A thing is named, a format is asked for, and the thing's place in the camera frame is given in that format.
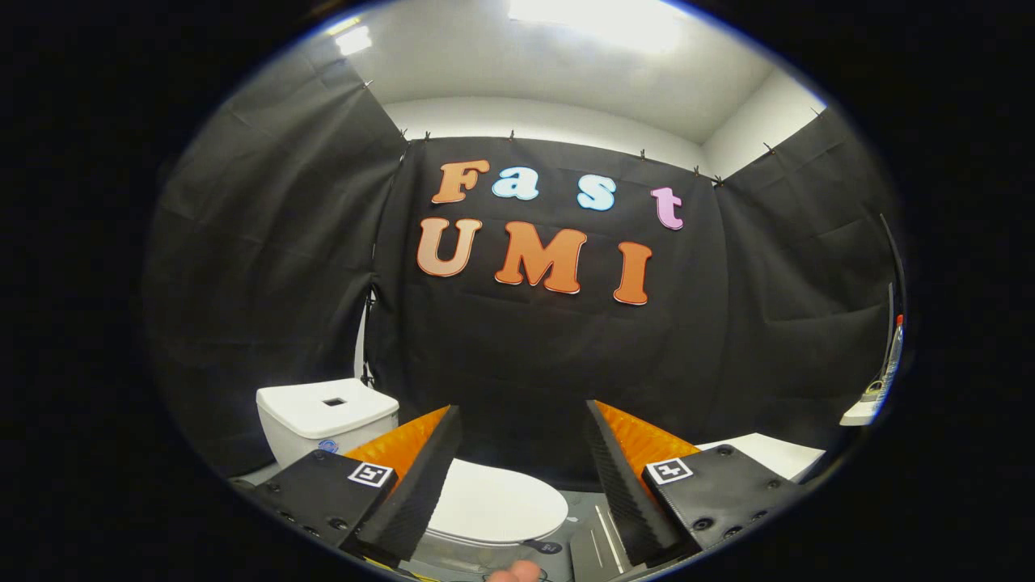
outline black backdrop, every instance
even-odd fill
[[[840,414],[883,359],[894,270],[878,215],[895,215],[833,110],[716,185],[571,144],[408,145],[348,61],[315,51],[285,52],[211,116],[152,225],[143,302],[155,379],[220,474],[272,460],[257,388],[352,375],[372,286],[377,387],[403,421],[461,404],[468,460],[596,489],[573,421],[587,398],[699,443],[761,432],[826,449],[844,432]],[[440,166],[480,158],[492,169],[467,199],[434,207]],[[515,166],[538,171],[537,198],[492,194]],[[616,181],[614,207],[579,206],[586,174]],[[649,194],[666,186],[683,200],[678,231]],[[417,268],[431,215],[451,223],[443,257],[457,220],[485,225],[456,277]],[[562,228],[587,233],[582,291],[494,281],[509,221],[536,225],[543,244]],[[645,305],[612,297],[626,240],[653,251]]]
[[[263,386],[352,377],[378,216],[406,141],[347,62],[287,51],[164,184],[142,299],[154,378],[224,475],[273,460]]]
[[[431,202],[440,166],[487,159],[463,201]],[[500,170],[538,172],[531,200],[492,192]],[[585,174],[617,184],[607,211],[582,208]],[[682,199],[678,231],[650,191]],[[820,448],[879,372],[894,263],[879,213],[894,198],[845,122],[824,113],[720,186],[692,172],[571,144],[502,138],[411,142],[378,234],[378,301],[366,357],[402,418],[461,404],[470,461],[595,489],[580,438],[595,398],[691,442],[761,432]],[[466,268],[418,268],[420,221],[444,217],[439,257],[456,221],[482,222]],[[587,234],[582,289],[503,285],[506,223]],[[649,246],[644,305],[616,301],[624,240]]]

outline hand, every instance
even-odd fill
[[[534,561],[518,560],[510,570],[494,572],[485,582],[538,582],[539,566]]]

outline orange letter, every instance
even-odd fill
[[[518,266],[524,264],[525,274],[533,287],[538,285],[549,268],[550,277],[543,287],[558,293],[579,292],[575,272],[579,269],[579,251],[586,242],[584,233],[564,229],[543,249],[534,226],[515,222],[507,223],[506,229],[510,233],[510,245],[507,248],[503,269],[496,273],[496,281],[520,285],[523,279]]]
[[[474,244],[474,232],[481,228],[481,221],[461,219],[456,221],[460,238],[456,239],[456,252],[448,261],[439,260],[439,241],[442,231],[449,226],[445,219],[424,219],[420,221],[420,244],[417,245],[417,266],[427,274],[436,277],[452,277],[464,270],[467,260],[471,258],[471,245]]]
[[[637,242],[622,242],[622,284],[615,290],[615,298],[630,305],[647,302],[644,293],[644,278],[647,275],[647,259],[653,255],[649,246]]]
[[[487,159],[475,159],[473,162],[456,162],[455,164],[442,165],[442,185],[439,193],[432,197],[435,204],[445,204],[447,202],[460,202],[467,195],[460,191],[460,186],[471,190],[478,183],[478,174],[471,170],[477,170],[484,174],[489,171]]]

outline white toilet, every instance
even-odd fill
[[[344,455],[398,427],[398,401],[356,378],[261,388],[256,405],[282,469],[318,448]]]
[[[413,559],[472,572],[509,568],[535,555],[568,517],[550,485],[506,469],[453,459],[438,505]]]
[[[256,392],[263,432],[282,469],[322,448],[344,455],[398,427],[398,402],[355,378]],[[524,473],[453,459],[413,558],[482,572],[536,553],[523,545],[558,530],[559,491]]]

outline toilet seat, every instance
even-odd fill
[[[462,544],[507,547],[550,535],[567,515],[564,496],[533,476],[453,459],[427,531]]]

